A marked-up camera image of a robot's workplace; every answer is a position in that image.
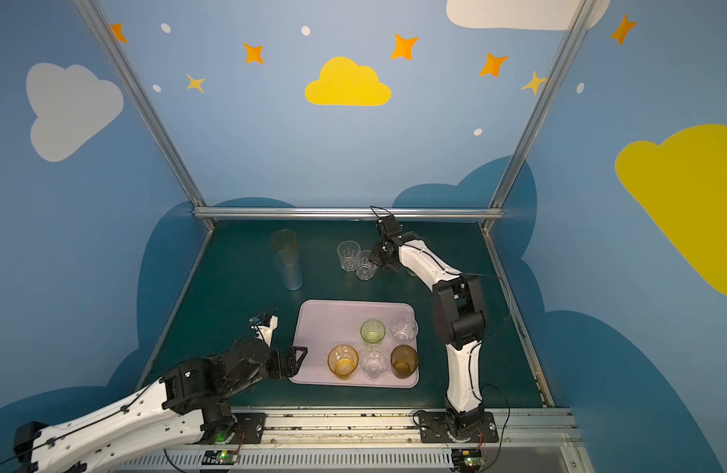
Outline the left controller board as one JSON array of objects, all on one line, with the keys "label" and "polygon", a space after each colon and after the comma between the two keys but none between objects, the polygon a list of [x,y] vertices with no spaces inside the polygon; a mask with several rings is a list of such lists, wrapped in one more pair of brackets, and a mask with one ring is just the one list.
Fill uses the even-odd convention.
[{"label": "left controller board", "polygon": [[236,449],[205,451],[201,460],[201,467],[230,469],[239,463],[239,457],[240,454]]}]

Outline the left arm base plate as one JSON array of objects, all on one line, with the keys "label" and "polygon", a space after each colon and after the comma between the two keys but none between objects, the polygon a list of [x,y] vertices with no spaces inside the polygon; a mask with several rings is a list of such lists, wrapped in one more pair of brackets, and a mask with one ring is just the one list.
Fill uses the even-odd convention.
[{"label": "left arm base plate", "polygon": [[233,412],[233,425],[217,434],[215,445],[258,445],[267,415],[263,412]]}]

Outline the lilac plastic tray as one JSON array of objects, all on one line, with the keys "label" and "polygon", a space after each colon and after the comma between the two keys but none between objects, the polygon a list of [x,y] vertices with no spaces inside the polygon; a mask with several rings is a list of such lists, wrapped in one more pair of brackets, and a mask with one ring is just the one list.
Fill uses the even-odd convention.
[{"label": "lilac plastic tray", "polygon": [[384,356],[385,371],[373,378],[357,367],[345,380],[338,378],[328,366],[328,355],[338,345],[349,345],[361,356],[367,350],[367,342],[361,335],[362,325],[376,319],[386,328],[392,321],[401,317],[408,321],[416,320],[414,309],[403,303],[376,303],[352,301],[309,300],[300,307],[294,344],[308,349],[298,373],[291,378],[294,384],[355,386],[371,388],[410,389],[420,380],[418,372],[408,378],[397,378],[391,364],[390,354],[399,345],[417,347],[415,339],[403,341],[389,332],[377,344]]}]

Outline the right aluminium frame post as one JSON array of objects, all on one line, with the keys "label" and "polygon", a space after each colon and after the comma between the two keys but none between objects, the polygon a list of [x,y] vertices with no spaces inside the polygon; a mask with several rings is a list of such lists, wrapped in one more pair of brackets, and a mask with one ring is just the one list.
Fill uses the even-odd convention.
[{"label": "right aluminium frame post", "polygon": [[503,209],[513,190],[513,185],[533,148],[555,98],[582,46],[583,40],[591,27],[602,17],[602,13],[608,9],[609,4],[609,1],[585,0],[580,1],[578,7],[574,10],[572,21],[548,71],[547,80],[542,84],[542,90],[537,94],[530,116],[489,204],[489,209],[494,214],[482,221],[481,228],[485,237],[490,235],[494,223],[503,218]]}]

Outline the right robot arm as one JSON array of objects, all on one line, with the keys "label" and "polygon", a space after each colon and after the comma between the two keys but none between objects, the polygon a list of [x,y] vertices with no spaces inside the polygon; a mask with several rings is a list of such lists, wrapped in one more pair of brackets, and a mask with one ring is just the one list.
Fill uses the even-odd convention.
[{"label": "right robot arm", "polygon": [[479,356],[489,324],[480,277],[450,266],[392,214],[377,217],[380,242],[371,251],[376,266],[405,267],[432,292],[432,324],[447,354],[446,429],[466,441],[484,423]]}]

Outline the controller board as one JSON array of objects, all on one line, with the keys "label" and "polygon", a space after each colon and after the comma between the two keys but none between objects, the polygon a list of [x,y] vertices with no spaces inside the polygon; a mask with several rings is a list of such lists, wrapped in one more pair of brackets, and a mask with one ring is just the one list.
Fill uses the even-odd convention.
[{"label": "controller board", "polygon": [[452,473],[477,473],[485,466],[480,449],[452,449],[450,459]]},{"label": "controller board", "polygon": [[239,457],[240,454],[236,449],[205,451],[201,460],[201,467],[230,469],[239,463]]}]

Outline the short orange glass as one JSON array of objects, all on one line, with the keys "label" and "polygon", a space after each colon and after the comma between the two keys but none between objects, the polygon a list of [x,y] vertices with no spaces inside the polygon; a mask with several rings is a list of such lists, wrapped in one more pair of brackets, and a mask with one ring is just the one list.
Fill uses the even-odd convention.
[{"label": "short orange glass", "polygon": [[335,346],[327,357],[328,369],[339,380],[347,380],[359,366],[358,351],[350,345]]}]

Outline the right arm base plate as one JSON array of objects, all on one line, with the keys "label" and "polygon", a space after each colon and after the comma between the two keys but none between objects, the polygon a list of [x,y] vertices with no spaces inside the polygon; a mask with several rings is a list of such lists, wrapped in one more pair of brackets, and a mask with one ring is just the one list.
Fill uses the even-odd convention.
[{"label": "right arm base plate", "polygon": [[491,413],[487,413],[485,420],[467,431],[456,436],[450,433],[446,412],[418,410],[412,416],[421,443],[498,443],[500,432]]}]

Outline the back horizontal aluminium frame bar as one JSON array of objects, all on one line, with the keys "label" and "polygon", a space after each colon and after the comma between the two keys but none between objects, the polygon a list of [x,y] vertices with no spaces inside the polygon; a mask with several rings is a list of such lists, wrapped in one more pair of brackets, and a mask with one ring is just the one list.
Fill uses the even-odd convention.
[{"label": "back horizontal aluminium frame bar", "polygon": [[214,220],[328,220],[373,221],[394,215],[401,221],[483,221],[501,220],[501,209],[407,209],[407,208],[279,208],[279,207],[196,207],[196,218]]}]

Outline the small green glass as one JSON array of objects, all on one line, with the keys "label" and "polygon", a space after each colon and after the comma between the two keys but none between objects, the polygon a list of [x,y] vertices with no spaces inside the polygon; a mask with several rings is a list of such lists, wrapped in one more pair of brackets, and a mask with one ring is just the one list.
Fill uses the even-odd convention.
[{"label": "small green glass", "polygon": [[367,344],[379,344],[385,339],[385,325],[377,319],[366,320],[360,329],[361,337]]}]

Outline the right controller board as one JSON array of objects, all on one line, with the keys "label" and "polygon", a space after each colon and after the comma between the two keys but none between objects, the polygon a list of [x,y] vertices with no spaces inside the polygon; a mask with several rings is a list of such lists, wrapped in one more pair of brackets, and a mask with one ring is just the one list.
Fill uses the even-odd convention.
[{"label": "right controller board", "polygon": [[480,449],[452,449],[450,459],[452,473],[477,473],[485,466]]}]

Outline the dark amber dimpled glass front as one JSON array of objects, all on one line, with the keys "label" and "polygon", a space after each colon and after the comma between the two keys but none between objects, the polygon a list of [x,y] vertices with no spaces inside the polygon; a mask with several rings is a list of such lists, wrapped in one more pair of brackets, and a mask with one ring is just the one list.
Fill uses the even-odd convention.
[{"label": "dark amber dimpled glass front", "polygon": [[401,380],[410,378],[419,368],[418,352],[409,345],[398,345],[391,352],[390,364],[391,370],[397,378]]}]

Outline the aluminium mounting rail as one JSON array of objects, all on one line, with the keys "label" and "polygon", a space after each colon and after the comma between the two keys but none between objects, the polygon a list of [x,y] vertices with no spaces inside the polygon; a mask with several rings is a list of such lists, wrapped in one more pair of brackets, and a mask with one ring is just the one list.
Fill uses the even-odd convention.
[{"label": "aluminium mounting rail", "polygon": [[[416,409],[259,408],[258,445],[179,445],[109,466],[110,472],[451,472],[452,449],[480,449],[479,472],[591,472],[594,466],[566,409],[492,409],[498,443],[421,443]],[[236,449],[230,469],[202,468],[205,451]]]}]

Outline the tall blue frosted glass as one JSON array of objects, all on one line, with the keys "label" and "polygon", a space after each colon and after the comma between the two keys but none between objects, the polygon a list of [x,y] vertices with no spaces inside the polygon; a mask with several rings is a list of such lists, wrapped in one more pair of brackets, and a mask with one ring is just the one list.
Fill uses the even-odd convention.
[{"label": "tall blue frosted glass", "polygon": [[296,250],[286,248],[274,255],[274,263],[284,287],[296,291],[302,287],[304,277],[300,268],[300,255]]}]

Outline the tall amber glass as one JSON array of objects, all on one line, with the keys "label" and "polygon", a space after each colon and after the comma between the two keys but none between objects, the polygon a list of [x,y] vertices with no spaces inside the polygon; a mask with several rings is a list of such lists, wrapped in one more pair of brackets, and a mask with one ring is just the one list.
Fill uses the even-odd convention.
[{"label": "tall amber glass", "polygon": [[271,238],[275,253],[290,250],[298,253],[298,236],[293,230],[283,229],[276,232]]}]

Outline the clear faceted glass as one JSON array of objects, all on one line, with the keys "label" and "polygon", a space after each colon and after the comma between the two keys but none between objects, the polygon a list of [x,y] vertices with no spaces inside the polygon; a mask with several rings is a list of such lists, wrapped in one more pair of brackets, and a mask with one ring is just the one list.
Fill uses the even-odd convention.
[{"label": "clear faceted glass", "polygon": [[380,345],[369,345],[361,356],[360,367],[368,380],[378,380],[389,370],[389,354]]},{"label": "clear faceted glass", "polygon": [[419,333],[419,325],[414,317],[399,315],[394,317],[389,325],[391,335],[400,341],[414,340]]}]

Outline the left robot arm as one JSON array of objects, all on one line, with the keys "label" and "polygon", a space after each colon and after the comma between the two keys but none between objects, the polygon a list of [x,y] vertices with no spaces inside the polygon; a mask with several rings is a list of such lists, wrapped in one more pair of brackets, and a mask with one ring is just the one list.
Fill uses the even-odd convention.
[{"label": "left robot arm", "polygon": [[219,443],[235,431],[229,400],[262,382],[292,378],[308,349],[271,347],[261,338],[227,352],[185,360],[141,390],[83,417],[18,428],[13,451],[22,472],[93,472],[184,443]]}]

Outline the left aluminium frame post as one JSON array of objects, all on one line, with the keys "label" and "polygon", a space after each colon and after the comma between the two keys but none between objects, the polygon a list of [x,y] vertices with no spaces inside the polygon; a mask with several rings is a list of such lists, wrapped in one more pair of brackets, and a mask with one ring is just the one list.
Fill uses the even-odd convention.
[{"label": "left aluminium frame post", "polygon": [[194,210],[207,207],[208,204],[202,192],[166,130],[147,90],[125,54],[121,42],[115,37],[101,4],[89,0],[74,0],[73,3],[124,86]]}]

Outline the aluminium frame post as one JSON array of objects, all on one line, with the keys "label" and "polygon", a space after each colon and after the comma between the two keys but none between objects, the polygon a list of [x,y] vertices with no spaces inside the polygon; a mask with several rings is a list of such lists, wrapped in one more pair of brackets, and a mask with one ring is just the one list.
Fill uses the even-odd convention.
[{"label": "aluminium frame post", "polygon": [[202,192],[166,130],[147,90],[125,54],[121,42],[115,37],[101,4],[89,0],[74,0],[73,3],[124,86],[194,210],[207,207],[208,204]]},{"label": "aluminium frame post", "polygon": [[489,209],[494,214],[482,221],[481,228],[485,237],[490,235],[494,223],[503,218],[503,209],[513,190],[513,185],[533,148],[555,98],[582,46],[583,40],[591,27],[602,17],[602,13],[608,9],[609,4],[609,1],[585,0],[580,1],[578,7],[574,10],[572,21],[548,71],[547,80],[542,84],[542,90],[537,94],[530,116],[489,204]]}]

